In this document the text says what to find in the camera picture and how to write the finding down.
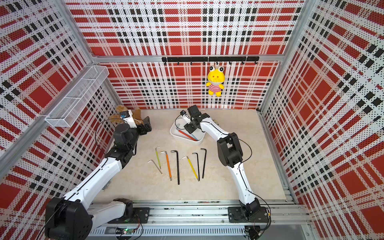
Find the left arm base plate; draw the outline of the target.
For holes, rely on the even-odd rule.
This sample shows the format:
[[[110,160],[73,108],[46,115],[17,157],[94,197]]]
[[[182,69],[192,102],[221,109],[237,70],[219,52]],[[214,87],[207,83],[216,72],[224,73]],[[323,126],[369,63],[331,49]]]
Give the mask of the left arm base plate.
[[[129,217],[120,217],[108,222],[108,224],[147,224],[150,215],[150,208],[133,208],[133,213]]]

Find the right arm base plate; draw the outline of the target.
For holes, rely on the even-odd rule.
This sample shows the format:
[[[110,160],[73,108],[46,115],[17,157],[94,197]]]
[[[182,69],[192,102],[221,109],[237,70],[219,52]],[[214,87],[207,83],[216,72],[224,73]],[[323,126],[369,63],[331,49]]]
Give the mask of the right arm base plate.
[[[242,207],[228,207],[230,223],[256,223],[266,224],[269,221],[267,208],[260,207],[258,210],[248,213]]]

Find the yellow handled hex key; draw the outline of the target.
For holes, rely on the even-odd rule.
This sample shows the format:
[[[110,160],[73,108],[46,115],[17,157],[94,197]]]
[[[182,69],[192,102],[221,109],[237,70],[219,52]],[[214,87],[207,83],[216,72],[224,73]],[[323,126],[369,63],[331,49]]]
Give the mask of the yellow handled hex key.
[[[192,169],[192,171],[193,171],[193,173],[194,173],[195,178],[196,178],[198,181],[200,181],[200,180],[199,180],[199,177],[198,177],[198,175],[197,175],[197,173],[196,173],[196,171],[195,171],[195,168],[194,168],[194,166],[193,166],[193,164],[192,164],[192,162],[191,162],[191,160],[190,160],[190,158],[189,158],[188,156],[184,156],[184,157],[182,157],[182,159],[186,159],[186,160],[188,161],[188,163],[189,163],[189,165],[190,165],[190,167],[191,167],[191,169]]]

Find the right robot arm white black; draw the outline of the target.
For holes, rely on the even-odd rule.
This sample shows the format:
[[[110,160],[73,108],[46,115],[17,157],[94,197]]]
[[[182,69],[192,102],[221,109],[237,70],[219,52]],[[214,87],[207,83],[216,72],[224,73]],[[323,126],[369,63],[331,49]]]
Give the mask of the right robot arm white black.
[[[269,220],[269,209],[262,207],[256,194],[252,192],[243,166],[243,150],[236,133],[229,133],[219,127],[212,118],[201,113],[196,105],[187,111],[180,112],[186,121],[185,130],[192,134],[199,129],[207,133],[217,142],[218,157],[223,166],[227,167],[233,177],[241,206],[242,215],[247,221],[255,220],[257,214],[264,214]]]

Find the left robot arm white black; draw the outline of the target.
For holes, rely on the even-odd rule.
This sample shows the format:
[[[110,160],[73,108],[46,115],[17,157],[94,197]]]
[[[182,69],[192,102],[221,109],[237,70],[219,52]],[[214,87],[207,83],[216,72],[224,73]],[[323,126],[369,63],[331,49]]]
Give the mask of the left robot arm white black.
[[[52,240],[84,240],[89,233],[115,219],[135,219],[133,202],[117,198],[107,205],[90,210],[90,206],[105,187],[136,155],[139,136],[151,132],[150,118],[134,126],[131,114],[123,113],[123,123],[114,131],[115,145],[100,165],[73,190],[46,205],[46,220],[41,233]]]

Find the red handled hex key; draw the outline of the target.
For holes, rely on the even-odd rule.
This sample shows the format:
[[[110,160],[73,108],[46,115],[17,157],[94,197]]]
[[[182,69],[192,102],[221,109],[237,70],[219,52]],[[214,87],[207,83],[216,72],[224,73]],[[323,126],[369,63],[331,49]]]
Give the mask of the red handled hex key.
[[[176,125],[178,132],[181,133],[182,135],[186,136],[187,138],[191,139],[192,141],[195,141],[189,134],[185,133],[182,129],[179,128],[179,124]]]

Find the long black hex key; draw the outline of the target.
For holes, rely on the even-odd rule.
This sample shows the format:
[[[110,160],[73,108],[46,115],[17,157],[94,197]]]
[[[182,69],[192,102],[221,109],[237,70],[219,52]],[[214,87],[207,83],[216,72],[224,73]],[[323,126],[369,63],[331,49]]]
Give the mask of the long black hex key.
[[[180,165],[179,165],[179,153],[176,150],[172,150],[171,153],[176,154],[176,161],[177,161],[177,180],[178,180],[178,185],[180,185]]]

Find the thin black hex key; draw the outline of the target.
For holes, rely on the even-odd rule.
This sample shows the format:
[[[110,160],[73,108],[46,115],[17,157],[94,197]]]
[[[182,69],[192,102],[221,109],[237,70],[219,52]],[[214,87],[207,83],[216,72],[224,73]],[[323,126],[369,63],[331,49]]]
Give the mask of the thin black hex key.
[[[198,181],[200,181],[200,164],[199,164],[199,155],[198,153],[192,153],[193,155],[196,156],[196,159],[197,159],[197,166],[198,166]]]

